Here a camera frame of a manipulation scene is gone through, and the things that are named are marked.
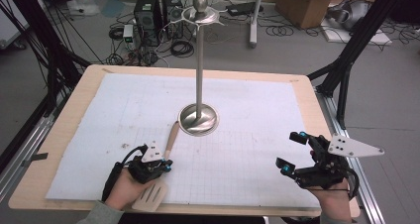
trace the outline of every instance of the table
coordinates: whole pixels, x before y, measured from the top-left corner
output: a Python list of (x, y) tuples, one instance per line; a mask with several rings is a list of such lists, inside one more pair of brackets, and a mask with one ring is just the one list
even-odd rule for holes
[[(45, 199), (45, 196), (50, 188), (60, 158), (67, 144), (73, 137), (83, 114), (96, 94), (103, 76), (107, 73), (151, 74), (177, 77), (195, 76), (195, 70), (193, 69), (90, 65), (38, 151), (38, 154), (48, 153), (48, 158), (46, 160), (32, 162), (9, 200), (9, 206), (11, 208), (32, 210), (90, 210), (93, 207), (93, 201), (57, 201)], [(323, 134), (327, 139), (330, 139), (330, 131), (323, 117), (313, 87), (309, 79), (304, 75), (205, 70), (203, 76), (204, 78), (248, 79), (291, 83), (296, 99), (300, 104), (300, 112), (305, 124), (305, 131), (309, 134)], [(355, 200), (352, 201), (351, 207), (352, 215), (359, 216), (360, 210)], [(162, 204), (157, 209), (157, 213), (316, 216), (319, 215), (320, 209)]]

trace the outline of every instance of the gray floor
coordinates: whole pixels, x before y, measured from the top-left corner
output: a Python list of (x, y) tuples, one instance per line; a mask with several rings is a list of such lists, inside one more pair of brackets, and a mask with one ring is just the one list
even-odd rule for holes
[[(110, 12), (104, 12), (109, 10), (106, 6), (110, 1), (113, 0), (95, 0), (102, 9), (99, 15), (72, 21), (101, 58), (110, 53), (108, 26), (115, 22)], [(224, 8), (222, 3), (214, 7)], [(133, 6), (126, 5), (119, 13), (124, 15), (132, 11)], [(264, 5), (262, 15), (276, 15), (273, 5)], [(211, 31), (207, 30), (207, 43), (204, 44), (206, 69), (308, 74), (334, 61), (345, 46), (327, 43), (322, 34), (311, 37), (305, 31), (293, 29), (292, 36), (275, 37), (259, 27), (258, 46), (250, 49), (248, 24), (223, 22), (226, 27), (212, 26)], [(275, 25), (267, 21), (261, 23)], [(68, 24), (64, 25), (70, 32), (76, 52), (88, 60), (97, 60), (71, 32)], [(398, 35), (394, 33), (389, 37), (396, 39)], [(376, 46), (368, 46), (352, 70), (346, 124), (353, 139), (386, 150), (383, 157), (361, 159), (386, 223), (414, 224), (420, 220), (419, 50), (418, 40), (408, 45), (395, 40), (383, 52)], [(169, 56), (165, 59), (167, 63), (159, 60), (155, 66), (193, 68), (196, 63), (194, 56)], [(46, 89), (30, 50), (0, 51), (0, 61), (0, 152), (3, 152), (44, 97)], [(318, 85), (321, 81), (316, 79), (313, 84)], [(86, 212), (11, 210), (7, 201), (8, 197), (0, 205), (0, 223), (74, 223), (86, 215)], [(278, 218), (270, 221), (281, 223)], [(358, 221), (367, 223), (363, 216)]]

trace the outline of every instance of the electronic equipment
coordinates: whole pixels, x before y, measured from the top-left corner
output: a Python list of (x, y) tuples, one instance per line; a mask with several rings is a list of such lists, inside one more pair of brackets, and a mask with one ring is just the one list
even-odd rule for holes
[[(241, 3), (241, 4), (234, 4), (234, 5), (229, 5), (226, 6), (226, 9), (228, 10), (229, 15), (235, 17), (235, 16), (240, 16), (240, 15), (249, 15), (254, 13), (254, 9), (256, 3), (255, 2), (251, 2), (251, 3)], [(263, 11), (263, 7), (260, 6), (259, 8), (259, 12)]]
[(142, 46), (157, 47), (160, 44), (159, 32), (162, 28), (158, 0), (137, 0), (134, 17)]
[[(180, 0), (161, 0), (163, 23), (167, 25), (170, 22), (176, 22), (182, 16), (182, 3)], [(180, 39), (183, 36), (183, 23), (172, 23), (166, 27), (167, 37), (169, 39)]]
[(281, 169), (281, 174), (294, 179), (301, 188), (321, 186), (324, 189), (328, 189), (336, 183), (341, 183), (343, 178), (349, 179), (352, 177), (354, 182), (349, 193), (350, 198), (355, 197), (358, 193), (359, 177), (349, 167), (345, 157), (356, 158), (384, 154), (383, 149), (338, 134), (334, 134), (331, 142), (322, 135), (314, 137), (304, 132), (292, 132), (289, 139), (302, 145), (306, 145), (309, 141), (308, 143), (313, 150), (311, 155), (315, 165), (312, 168), (295, 168), (294, 164), (277, 158), (275, 165)]
[(325, 18), (333, 18), (344, 29), (353, 32), (367, 14), (370, 5), (366, 0), (343, 0), (340, 4), (328, 8)]
[(134, 26), (131, 24), (124, 26), (124, 33), (123, 33), (123, 39), (126, 43), (126, 48), (130, 51), (133, 51), (136, 49), (136, 42), (134, 39)]
[[(142, 154), (134, 156), (130, 162), (127, 162), (127, 159), (136, 151), (140, 151)], [(124, 167), (128, 168), (130, 175), (137, 182), (147, 183), (160, 177), (164, 172), (171, 171), (171, 165), (172, 161), (164, 159), (157, 144), (153, 144), (150, 147), (146, 144), (136, 147), (126, 155), (121, 163), (115, 163), (105, 182), (101, 200), (105, 201), (111, 194), (112, 187)]]

